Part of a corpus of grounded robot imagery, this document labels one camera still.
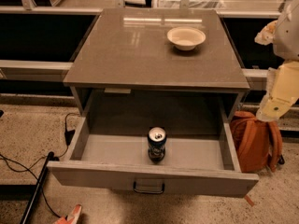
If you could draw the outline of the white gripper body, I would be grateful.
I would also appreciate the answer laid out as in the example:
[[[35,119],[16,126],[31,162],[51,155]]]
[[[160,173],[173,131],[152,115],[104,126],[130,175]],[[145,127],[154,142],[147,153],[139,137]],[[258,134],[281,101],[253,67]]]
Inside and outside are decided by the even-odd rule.
[[[285,61],[278,69],[268,70],[268,97],[294,105],[299,99],[299,62]]]

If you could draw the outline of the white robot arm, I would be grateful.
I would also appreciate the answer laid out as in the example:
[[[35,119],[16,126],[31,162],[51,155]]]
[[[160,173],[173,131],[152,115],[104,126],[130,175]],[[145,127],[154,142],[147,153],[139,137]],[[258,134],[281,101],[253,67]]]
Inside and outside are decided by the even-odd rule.
[[[299,99],[299,0],[287,3],[278,19],[268,23],[254,41],[273,44],[274,53],[284,60],[277,69],[268,69],[266,95],[256,113],[262,121],[278,120]]]

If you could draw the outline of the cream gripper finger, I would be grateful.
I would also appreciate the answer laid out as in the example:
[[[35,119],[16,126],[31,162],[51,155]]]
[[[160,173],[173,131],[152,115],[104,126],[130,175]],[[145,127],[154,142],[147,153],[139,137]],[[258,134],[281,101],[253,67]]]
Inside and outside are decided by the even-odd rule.
[[[273,42],[278,21],[271,21],[255,36],[254,41],[260,45],[269,45]]]
[[[264,97],[256,112],[256,118],[261,121],[277,121],[290,110],[288,103],[281,103],[275,99]]]

